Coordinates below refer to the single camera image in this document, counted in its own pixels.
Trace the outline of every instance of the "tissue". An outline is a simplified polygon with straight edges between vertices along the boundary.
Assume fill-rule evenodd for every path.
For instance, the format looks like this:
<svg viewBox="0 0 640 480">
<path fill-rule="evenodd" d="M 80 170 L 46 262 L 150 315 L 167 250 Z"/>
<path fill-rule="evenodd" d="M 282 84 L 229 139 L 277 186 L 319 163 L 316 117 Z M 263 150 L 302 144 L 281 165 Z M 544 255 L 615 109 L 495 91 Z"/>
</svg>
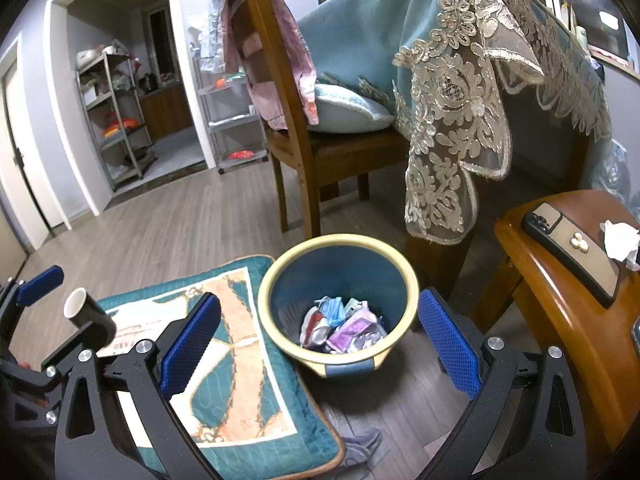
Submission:
<svg viewBox="0 0 640 480">
<path fill-rule="evenodd" d="M 600 228 L 604 231 L 607 256 L 619 262 L 626 260 L 626 268 L 634 272 L 640 270 L 640 266 L 636 264 L 640 244 L 638 230 L 624 222 L 612 224 L 609 220 L 600 224 Z"/>
</svg>

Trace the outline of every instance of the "ceiling light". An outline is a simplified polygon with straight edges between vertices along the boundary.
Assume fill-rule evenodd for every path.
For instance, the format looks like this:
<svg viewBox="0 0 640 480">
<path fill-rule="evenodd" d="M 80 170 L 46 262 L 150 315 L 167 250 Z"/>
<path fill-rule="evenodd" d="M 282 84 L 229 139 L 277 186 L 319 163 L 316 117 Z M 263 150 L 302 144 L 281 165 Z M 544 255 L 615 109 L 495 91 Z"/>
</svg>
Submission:
<svg viewBox="0 0 640 480">
<path fill-rule="evenodd" d="M 613 30 L 618 30 L 620 28 L 620 24 L 618 23 L 618 19 L 609 14 L 608 12 L 600 11 L 600 20 L 602 23 L 607 25 L 607 27 L 611 27 Z"/>
</svg>

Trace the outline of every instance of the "yellow rim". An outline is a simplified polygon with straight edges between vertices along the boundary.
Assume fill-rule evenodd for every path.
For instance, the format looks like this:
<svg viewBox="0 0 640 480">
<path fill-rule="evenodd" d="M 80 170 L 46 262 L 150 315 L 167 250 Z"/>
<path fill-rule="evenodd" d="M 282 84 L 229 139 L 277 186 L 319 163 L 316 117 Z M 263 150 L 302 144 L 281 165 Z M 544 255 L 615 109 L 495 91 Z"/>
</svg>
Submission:
<svg viewBox="0 0 640 480">
<path fill-rule="evenodd" d="M 288 267 L 293 260 L 302 256 L 302 254 L 306 254 L 321 247 L 334 245 L 358 246 L 381 254 L 398 268 L 398 271 L 402 275 L 406 284 L 406 308 L 398 322 L 398 325 L 387 337 L 376 345 L 353 354 L 322 354 L 296 345 L 280 333 L 280 330 L 277 329 L 269 311 L 269 296 L 271 294 L 271 288 L 282 271 Z M 273 339 L 274 343 L 276 343 L 283 352 L 286 352 L 292 357 L 302 361 L 325 365 L 343 365 L 353 363 L 354 361 L 359 362 L 370 359 L 378 354 L 388 351 L 392 346 L 394 346 L 406 333 L 415 318 L 415 314 L 418 310 L 418 294 L 418 279 L 415 276 L 414 270 L 405 257 L 390 245 L 367 236 L 348 234 L 327 235 L 302 242 L 276 260 L 262 280 L 260 292 L 258 293 L 258 314 L 260 315 L 260 320 L 262 321 L 262 325 L 267 331 L 267 334 L 269 334 L 269 337 Z"/>
</svg>

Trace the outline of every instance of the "trash bin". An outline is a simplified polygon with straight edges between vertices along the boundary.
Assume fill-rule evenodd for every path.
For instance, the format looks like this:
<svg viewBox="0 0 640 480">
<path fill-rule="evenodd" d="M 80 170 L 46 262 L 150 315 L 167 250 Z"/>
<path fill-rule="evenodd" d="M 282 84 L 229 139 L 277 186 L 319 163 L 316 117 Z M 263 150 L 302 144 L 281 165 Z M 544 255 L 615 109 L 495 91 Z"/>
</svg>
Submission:
<svg viewBox="0 0 640 480">
<path fill-rule="evenodd" d="M 411 326 L 417 311 L 418 280 L 393 247 L 359 235 L 313 238 L 284 253 L 268 270 L 258 294 L 258 314 L 267 334 L 289 356 L 321 377 L 371 372 Z M 301 348 L 300 327 L 314 300 L 341 296 L 366 300 L 386 319 L 388 335 L 351 354 Z"/>
</svg>

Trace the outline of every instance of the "metal shelf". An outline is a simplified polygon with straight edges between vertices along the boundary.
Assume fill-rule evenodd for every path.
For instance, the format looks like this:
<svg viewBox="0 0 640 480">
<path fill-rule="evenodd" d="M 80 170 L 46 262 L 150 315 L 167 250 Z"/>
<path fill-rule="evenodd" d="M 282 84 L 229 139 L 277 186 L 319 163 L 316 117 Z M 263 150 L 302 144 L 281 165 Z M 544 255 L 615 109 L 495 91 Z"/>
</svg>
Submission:
<svg viewBox="0 0 640 480">
<path fill-rule="evenodd" d="M 104 69 L 104 65 L 102 64 L 104 56 L 109 59 L 109 66 L 111 67 L 115 67 L 120 63 L 124 63 L 127 59 L 129 59 L 129 56 L 123 56 L 121 54 L 101 54 L 91 63 L 85 66 L 82 70 L 79 70 L 78 75 L 82 76 L 87 73 L 101 72 Z"/>
<path fill-rule="evenodd" d="M 121 63 L 127 63 L 128 73 L 124 74 L 127 76 L 130 82 L 129 90 L 116 90 L 113 87 L 113 81 L 111 79 L 111 73 L 115 66 L 120 65 Z M 143 171 L 154 161 L 156 160 L 156 152 L 154 151 L 153 141 L 149 136 L 148 128 L 145 124 L 145 116 L 142 112 L 142 108 L 140 107 L 140 98 L 138 97 L 138 92 L 136 90 L 136 81 L 134 78 L 133 65 L 131 63 L 131 59 L 128 54 L 105 54 L 103 53 L 101 56 L 94 59 L 89 65 L 85 66 L 82 70 L 76 71 L 76 84 L 78 85 L 78 91 L 81 93 L 82 83 L 80 81 L 81 76 L 86 76 L 87 74 L 100 74 L 100 77 L 105 77 L 107 79 L 107 83 L 109 85 L 109 90 L 104 94 L 97 97 L 92 103 L 89 103 L 84 106 L 84 119 L 86 121 L 86 125 L 89 131 L 89 135 L 91 137 L 92 142 L 94 143 L 94 147 L 96 152 L 100 155 L 100 163 L 102 165 L 102 169 L 109 179 L 109 183 L 111 185 L 111 189 L 115 191 L 116 186 L 134 176 L 138 178 L 142 178 Z M 122 114 L 120 113 L 120 105 L 118 104 L 118 96 L 122 94 L 132 94 L 137 108 L 138 115 L 140 117 L 140 124 L 135 128 L 125 128 L 124 122 L 122 119 Z M 113 111 L 118 119 L 118 124 L 120 128 L 113 134 L 111 134 L 107 139 L 99 139 L 94 133 L 94 125 L 89 118 L 89 110 L 93 110 L 99 105 L 110 102 L 113 107 Z M 138 159 L 134 153 L 134 149 L 129 142 L 129 136 L 140 131 L 145 131 L 146 136 L 146 154 L 144 157 Z M 122 143 L 122 147 L 124 152 L 129 157 L 130 160 L 130 168 L 124 171 L 122 174 L 113 178 L 109 172 L 109 168 L 107 167 L 107 163 L 104 160 L 103 152 L 110 148 L 111 146 L 115 146 L 118 143 Z"/>
<path fill-rule="evenodd" d="M 242 79 L 232 79 L 231 81 L 227 81 L 224 86 L 210 85 L 204 88 L 200 88 L 198 90 L 199 96 L 205 96 L 210 94 L 215 94 L 216 92 L 220 92 L 221 90 L 226 90 L 227 88 L 233 88 L 234 86 L 242 86 L 246 84 L 246 78 Z"/>
<path fill-rule="evenodd" d="M 226 74 L 226 77 L 229 77 L 229 79 L 226 79 L 225 76 L 222 76 L 225 77 L 226 84 L 224 86 L 205 86 L 200 69 L 200 62 L 200 49 L 192 47 L 191 63 L 193 66 L 196 88 L 198 97 L 200 99 L 202 114 L 204 115 L 204 119 L 207 124 L 207 133 L 209 134 L 209 139 L 211 140 L 211 143 L 213 145 L 213 156 L 216 162 L 216 166 L 218 167 L 218 173 L 223 174 L 228 168 L 242 166 L 243 164 L 247 164 L 249 162 L 257 162 L 261 159 L 268 160 L 264 125 L 262 124 L 260 115 L 256 113 L 254 105 L 249 105 L 248 109 L 244 111 L 244 113 L 219 121 L 216 120 L 218 117 L 216 117 L 216 114 L 212 113 L 212 110 L 210 109 L 210 107 L 216 103 L 216 97 L 214 96 L 212 98 L 207 98 L 207 95 L 219 92 L 227 88 L 241 87 L 243 85 L 246 86 L 248 84 L 246 75 L 242 74 L 242 76 L 232 77 L 232 74 Z M 240 142 L 240 146 L 238 146 L 239 138 L 234 139 L 234 132 L 227 132 L 227 130 L 235 126 L 240 126 L 241 124 L 254 122 L 257 123 L 255 133 L 257 134 L 257 136 L 259 136 L 259 138 L 255 140 L 249 140 L 244 136 L 243 132 L 241 136 L 242 140 Z M 252 152 L 254 152 L 254 154 L 249 158 L 228 158 L 229 155 L 231 155 L 233 152 L 241 150 L 251 150 Z"/>
<path fill-rule="evenodd" d="M 234 117 L 229 117 L 228 119 L 223 119 L 222 121 L 209 123 L 209 128 L 212 133 L 217 133 L 223 130 L 227 130 L 229 128 L 233 128 L 235 126 L 240 126 L 240 124 L 250 123 L 252 121 L 257 121 L 259 119 L 260 119 L 260 115 L 258 114 L 236 115 Z"/>
<path fill-rule="evenodd" d="M 127 133 L 127 137 L 134 134 L 136 131 L 141 130 L 145 127 L 145 123 L 139 124 L 135 128 L 127 128 L 125 131 Z M 100 151 L 103 152 L 107 148 L 116 145 L 119 142 L 124 140 L 124 135 L 122 134 L 122 130 L 118 130 L 116 133 L 111 134 L 107 139 L 100 145 Z"/>
<path fill-rule="evenodd" d="M 151 163 L 154 160 L 156 160 L 156 154 L 154 153 L 153 150 L 148 150 L 148 152 L 146 152 L 144 157 L 137 160 L 140 171 L 144 173 L 146 169 L 149 166 L 151 166 Z M 113 181 L 116 184 L 121 184 L 125 180 L 129 180 L 130 178 L 133 178 L 135 176 L 138 176 L 138 171 L 136 170 L 136 168 L 131 168 L 130 170 L 124 171 L 123 173 L 119 174 L 117 177 L 113 179 Z"/>
<path fill-rule="evenodd" d="M 253 162 L 255 160 L 261 160 L 263 158 L 266 158 L 267 156 L 267 150 L 259 150 L 258 152 L 255 152 L 252 156 L 248 156 L 247 158 L 228 158 L 227 156 L 220 160 L 220 162 L 218 163 L 218 172 L 222 174 L 229 168 L 242 166 L 243 164 L 248 164 L 249 162 Z"/>
<path fill-rule="evenodd" d="M 89 110 L 93 110 L 95 107 L 101 105 L 102 103 L 107 102 L 109 99 L 111 99 L 111 92 L 107 92 L 106 94 L 98 96 L 89 104 L 85 105 L 84 108 L 88 112 Z"/>
<path fill-rule="evenodd" d="M 114 92 L 115 92 L 116 96 L 118 96 L 118 95 L 131 93 L 131 89 L 129 89 L 129 90 L 114 90 Z M 86 109 L 87 112 L 90 111 L 90 110 L 93 110 L 95 107 L 100 106 L 101 104 L 104 104 L 104 103 L 108 102 L 110 97 L 111 97 L 111 92 L 107 92 L 106 94 L 101 94 L 94 101 L 91 101 L 89 104 L 85 105 L 84 108 Z"/>
</svg>

